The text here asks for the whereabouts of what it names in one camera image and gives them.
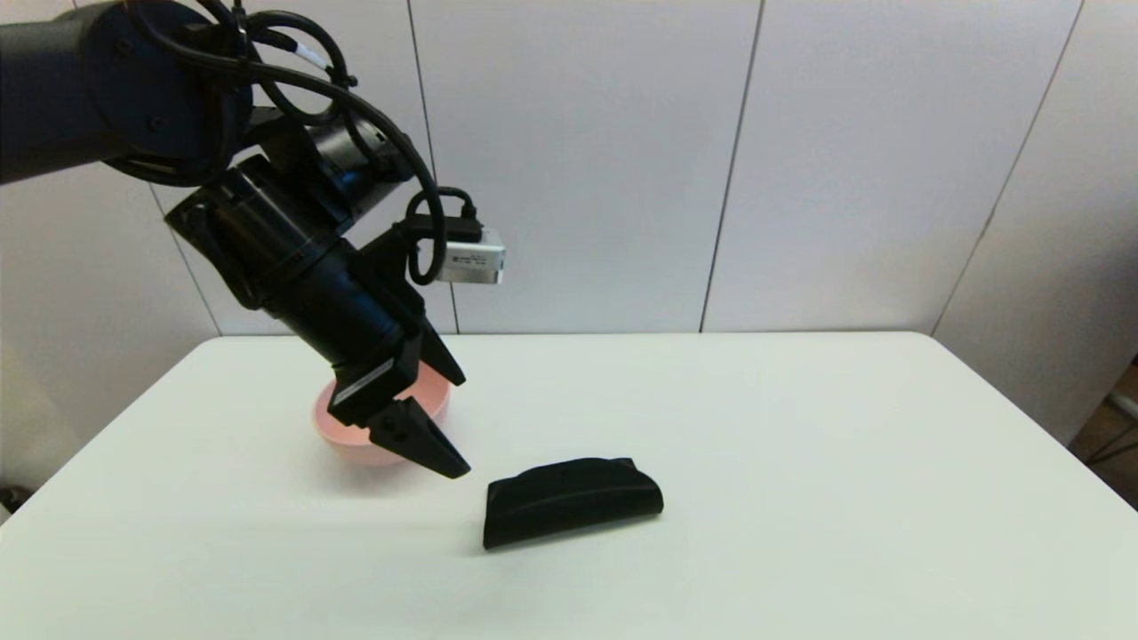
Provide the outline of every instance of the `wooden floor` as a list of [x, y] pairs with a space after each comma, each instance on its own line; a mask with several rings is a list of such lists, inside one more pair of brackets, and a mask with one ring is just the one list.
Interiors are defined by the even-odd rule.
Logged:
[[[1138, 367], [1131, 367], [1115, 388], [1131, 399], [1138, 400]], [[1118, 435], [1129, 424], [1125, 417], [1104, 403], [1095, 410], [1095, 415], [1075, 436], [1071, 443], [1071, 452], [1080, 460], [1086, 460], [1095, 450]], [[1110, 451], [1132, 442], [1138, 442], [1138, 429], [1132, 429]], [[1131, 449], [1121, 456], [1095, 465], [1090, 469], [1131, 507], [1138, 509], [1138, 449]]]

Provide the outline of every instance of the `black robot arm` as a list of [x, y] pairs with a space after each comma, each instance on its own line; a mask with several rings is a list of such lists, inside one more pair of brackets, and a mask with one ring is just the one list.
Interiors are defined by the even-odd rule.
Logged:
[[[394, 400], [420, 361], [464, 381], [407, 271], [421, 285], [437, 276], [497, 281], [496, 235], [464, 191], [437, 187], [410, 139], [349, 91], [355, 79], [319, 25], [286, 11], [246, 15], [239, 0], [232, 9], [198, 3], [213, 20], [176, 2], [126, 0], [0, 26], [0, 183], [101, 161], [151, 182], [200, 187], [166, 222], [244, 306], [280, 319], [331, 363], [329, 412], [369, 427], [379, 446], [463, 475], [469, 466], [422, 408]], [[329, 80], [261, 61], [256, 43], [297, 48], [280, 28], [322, 44]], [[253, 84], [272, 107], [253, 106]], [[278, 84], [331, 105], [302, 112]], [[230, 167], [249, 147], [263, 154]], [[422, 191], [404, 220], [360, 249], [340, 237], [411, 178]], [[440, 195], [462, 197], [462, 215], [445, 216]], [[415, 211], [422, 200], [429, 215]], [[423, 239], [435, 252], [420, 272]]]

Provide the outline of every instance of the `white table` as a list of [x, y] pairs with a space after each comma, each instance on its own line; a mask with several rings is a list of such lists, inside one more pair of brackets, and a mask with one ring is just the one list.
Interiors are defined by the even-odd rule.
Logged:
[[[447, 342], [459, 481], [341, 465], [300, 342], [203, 345], [0, 530], [0, 637], [1138, 638], [1138, 515], [926, 337]], [[584, 456], [663, 515], [481, 550]]]

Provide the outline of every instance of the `white label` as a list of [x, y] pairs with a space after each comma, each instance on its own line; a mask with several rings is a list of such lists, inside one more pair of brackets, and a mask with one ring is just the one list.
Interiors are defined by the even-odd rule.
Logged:
[[382, 376], [384, 374], [386, 374], [391, 367], [395, 367], [395, 359], [394, 358], [390, 359], [390, 360], [388, 360], [387, 362], [384, 362], [379, 367], [376, 367], [374, 369], [372, 369], [371, 371], [369, 371], [366, 376], [364, 376], [364, 377], [360, 378], [358, 380], [356, 380], [356, 381], [352, 383], [351, 385], [348, 385], [348, 388], [346, 388], [346, 389], [341, 391], [340, 393], [336, 394], [336, 397], [332, 399], [332, 404], [339, 404], [340, 402], [343, 402], [343, 401], [352, 397], [352, 395], [355, 392], [357, 392], [357, 391], [362, 389], [363, 387], [368, 386], [372, 380], [374, 380], [376, 378], [378, 378], [378, 377]]

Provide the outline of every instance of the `pink bowl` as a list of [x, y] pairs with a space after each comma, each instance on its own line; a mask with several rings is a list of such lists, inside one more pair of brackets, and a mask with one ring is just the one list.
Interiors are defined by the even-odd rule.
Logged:
[[[371, 429], [341, 425], [328, 412], [328, 402], [332, 397], [333, 388], [336, 388], [335, 380], [328, 383], [324, 391], [320, 393], [316, 407], [313, 409], [316, 432], [324, 438], [324, 442], [339, 453], [340, 458], [356, 465], [384, 467], [404, 461], [402, 456], [372, 444], [368, 440]], [[414, 397], [423, 411], [435, 420], [435, 424], [443, 427], [443, 421], [446, 419], [446, 404], [451, 399], [451, 383], [442, 374], [420, 362], [419, 379], [395, 397], [403, 400], [407, 396]]]

